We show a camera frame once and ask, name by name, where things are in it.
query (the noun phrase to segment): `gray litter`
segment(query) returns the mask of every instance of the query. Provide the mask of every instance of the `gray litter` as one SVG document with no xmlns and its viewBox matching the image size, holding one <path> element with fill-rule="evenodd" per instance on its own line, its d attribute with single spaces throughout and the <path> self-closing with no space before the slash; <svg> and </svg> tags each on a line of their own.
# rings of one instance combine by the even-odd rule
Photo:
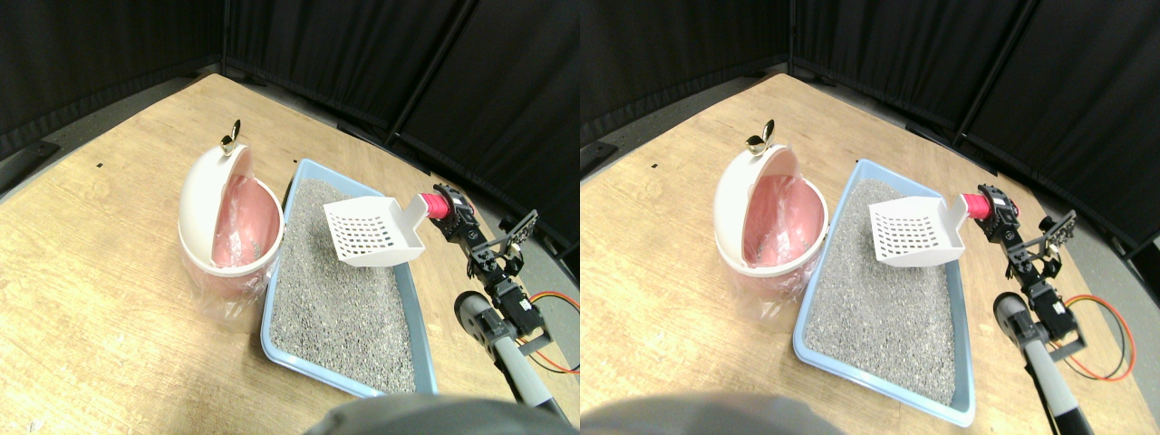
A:
<svg viewBox="0 0 1160 435">
<path fill-rule="evenodd" d="M 875 260 L 869 205 L 905 195 L 877 180 L 850 191 L 814 289 L 806 345 L 943 405 L 955 393 L 955 329 L 944 266 Z"/>
<path fill-rule="evenodd" d="M 322 204 L 349 200 L 299 181 L 270 318 L 277 348 L 385 393 L 415 391 L 411 339 L 391 268 L 339 261 Z"/>
</svg>

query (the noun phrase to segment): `red wire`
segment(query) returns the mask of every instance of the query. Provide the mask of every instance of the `red wire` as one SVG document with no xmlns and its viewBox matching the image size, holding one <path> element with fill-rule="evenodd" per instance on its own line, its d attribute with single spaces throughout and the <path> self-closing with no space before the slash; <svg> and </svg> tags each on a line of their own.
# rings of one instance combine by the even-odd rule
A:
<svg viewBox="0 0 1160 435">
<path fill-rule="evenodd" d="M 520 341 L 521 345 L 527 345 L 528 343 L 527 341 L 523 341 L 523 339 L 520 339 L 519 341 Z M 539 350 L 536 350 L 536 355 L 539 355 L 539 357 L 544 358 L 544 361 L 548 361 L 549 364 L 552 364 L 552 367 L 554 367 L 554 368 L 564 371 L 565 374 L 580 375 L 580 370 L 572 370 L 572 369 L 568 369 L 568 368 L 563 368 L 563 367 L 560 367 L 560 364 L 557 364 L 551 358 L 544 356 L 544 354 L 541 354 Z"/>
<path fill-rule="evenodd" d="M 570 304 L 572 304 L 572 306 L 575 306 L 577 310 L 580 310 L 580 303 L 579 302 L 577 302 L 575 299 L 573 299 L 573 298 L 568 297 L 567 295 L 561 293 L 559 291 L 551 291 L 551 290 L 549 290 L 549 291 L 541 291 L 538 293 L 531 295 L 531 297 L 528 298 L 528 300 L 529 302 L 536 302 L 536 299 L 539 299 L 539 298 L 542 298 L 544 296 L 549 296 L 549 295 L 559 297 L 559 298 L 561 298 L 564 300 L 567 300 Z M 539 350 L 536 350 L 536 355 L 539 355 L 539 357 L 544 358 L 544 361 L 548 361 L 549 364 L 552 364 L 552 367 L 554 367 L 554 368 L 564 371 L 565 374 L 580 375 L 580 370 L 572 370 L 572 369 L 568 369 L 568 368 L 565 368 L 565 367 L 560 367 L 560 364 L 557 364 L 551 358 L 544 356 L 544 354 L 541 354 Z"/>
<path fill-rule="evenodd" d="M 1096 303 L 1099 303 L 1099 304 L 1108 307 L 1108 310 L 1110 310 L 1114 314 L 1116 314 L 1116 319 L 1118 319 L 1119 324 L 1124 326 L 1124 331 L 1128 331 L 1128 340 L 1131 342 L 1131 348 L 1132 348 L 1132 360 L 1131 360 L 1130 363 L 1128 363 L 1128 371 L 1125 371 L 1123 375 L 1115 376 L 1115 377 L 1103 377 L 1103 376 L 1096 375 L 1095 372 L 1093 372 L 1092 370 L 1089 370 L 1087 367 L 1085 367 L 1083 363 L 1081 363 L 1079 360 L 1075 360 L 1075 355 L 1071 356 L 1072 361 L 1074 361 L 1076 364 L 1079 364 L 1080 369 L 1083 369 L 1083 371 L 1086 371 L 1088 375 L 1092 375 L 1096 379 L 1108 380 L 1108 382 L 1116 382 L 1116 380 L 1119 380 L 1119 379 L 1123 379 L 1123 378 L 1128 377 L 1128 375 L 1132 372 L 1132 369 L 1136 368 L 1136 338 L 1132 336 L 1132 328 L 1128 327 L 1128 321 L 1124 321 L 1124 317 L 1119 316 L 1119 311 L 1116 311 L 1116 309 L 1114 306 L 1111 306 L 1111 304 L 1109 304 L 1107 300 L 1103 300 L 1103 299 L 1101 299 L 1100 297 L 1097 297 L 1095 295 L 1079 295 L 1079 296 L 1074 296 L 1071 299 L 1067 299 L 1067 302 L 1065 302 L 1064 305 L 1065 306 L 1071 306 L 1073 302 L 1080 300 L 1080 299 L 1092 299 L 1092 300 L 1095 300 Z"/>
<path fill-rule="evenodd" d="M 560 297 L 560 298 L 563 298 L 564 300 L 567 300 L 567 302 L 568 302 L 570 304 L 572 304 L 572 306 L 575 306 L 577 309 L 579 309 L 579 307 L 580 307 L 580 303 L 579 303 L 579 302 L 577 302 L 575 299 L 573 299 L 573 298 L 568 297 L 567 295 L 565 295 L 565 293 L 561 293 L 561 292 L 559 292 L 559 291 L 551 291 L 551 290 L 549 290 L 549 291 L 541 291 L 541 292 L 538 292 L 538 293 L 535 293 L 535 295 L 531 295 L 531 297 L 530 297 L 530 298 L 528 298 L 528 300 L 529 300 L 529 302 L 536 302 L 536 299 L 539 299 L 539 298 L 542 298 L 542 297 L 544 297 L 544 296 L 548 296 L 548 295 L 552 295 L 552 296 L 556 296 L 556 297 Z"/>
</svg>

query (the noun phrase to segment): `open lid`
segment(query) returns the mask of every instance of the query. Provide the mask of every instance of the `open lid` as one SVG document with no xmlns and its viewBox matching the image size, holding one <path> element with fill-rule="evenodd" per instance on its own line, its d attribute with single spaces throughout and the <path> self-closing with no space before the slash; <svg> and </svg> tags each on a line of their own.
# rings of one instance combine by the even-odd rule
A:
<svg viewBox="0 0 1160 435">
<path fill-rule="evenodd" d="M 713 231 L 717 248 L 730 267 L 748 268 L 742 254 L 745 219 L 757 180 L 768 175 L 800 177 L 797 155 L 785 145 L 773 145 L 760 155 L 742 151 L 730 162 L 713 196 Z"/>
<path fill-rule="evenodd" d="M 249 147 L 215 146 L 194 162 L 181 187 L 177 231 L 189 253 L 205 264 L 212 263 L 218 215 L 226 186 L 234 175 L 254 176 Z"/>
</svg>

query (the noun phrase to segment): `gray object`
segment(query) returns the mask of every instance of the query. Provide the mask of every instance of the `gray object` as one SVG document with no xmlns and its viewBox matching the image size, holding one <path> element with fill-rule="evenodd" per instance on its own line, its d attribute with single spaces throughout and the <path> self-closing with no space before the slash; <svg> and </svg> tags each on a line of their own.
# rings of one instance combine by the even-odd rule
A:
<svg viewBox="0 0 1160 435">
<path fill-rule="evenodd" d="M 841 434 L 800 401 L 753 393 L 623 400 L 583 414 L 585 434 Z"/>
<path fill-rule="evenodd" d="M 863 180 L 829 240 L 806 324 L 806 345 L 824 355 L 950 405 L 955 331 L 944 266 L 894 268 L 875 260 L 869 205 L 902 197 Z"/>
<path fill-rule="evenodd" d="M 411 340 L 391 268 L 334 254 L 322 204 L 350 198 L 321 180 L 295 187 L 278 267 L 270 342 L 385 393 L 415 391 Z"/>
<path fill-rule="evenodd" d="M 443 394 L 396 394 L 346 403 L 309 435 L 579 434 L 551 413 L 510 401 Z"/>
</svg>

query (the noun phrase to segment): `plastic bag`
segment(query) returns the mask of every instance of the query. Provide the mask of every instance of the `plastic bag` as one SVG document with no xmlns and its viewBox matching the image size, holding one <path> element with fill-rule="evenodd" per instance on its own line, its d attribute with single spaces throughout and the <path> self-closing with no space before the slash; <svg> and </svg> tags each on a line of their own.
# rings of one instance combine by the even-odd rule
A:
<svg viewBox="0 0 1160 435">
<path fill-rule="evenodd" d="M 181 261 L 194 283 L 190 287 L 194 309 L 232 332 L 258 331 L 266 302 L 266 285 L 270 283 L 278 260 L 275 258 L 248 275 L 223 277 L 202 270 L 182 254 Z"/>
<path fill-rule="evenodd" d="M 747 276 L 724 266 L 734 311 L 742 318 L 776 324 L 792 331 L 797 309 L 802 305 L 802 295 L 805 293 L 820 258 L 819 249 L 800 268 L 770 277 Z"/>
<path fill-rule="evenodd" d="M 182 256 L 198 313 L 234 332 L 256 329 L 266 285 L 278 261 L 270 249 L 276 249 L 281 222 L 277 204 L 256 180 L 230 177 L 215 226 L 210 270 Z M 274 258 L 267 260 L 267 254 Z M 251 266 L 260 261 L 261 267 Z"/>
<path fill-rule="evenodd" d="M 742 255 L 748 267 L 767 268 L 797 261 L 800 266 L 777 276 L 754 277 L 728 266 L 727 281 L 734 307 L 744 318 L 767 324 L 791 325 L 802 293 L 813 275 L 821 249 L 810 253 L 824 225 L 818 195 L 802 179 L 764 176 L 754 187 L 742 232 Z M 795 311 L 782 314 L 784 309 Z"/>
</svg>

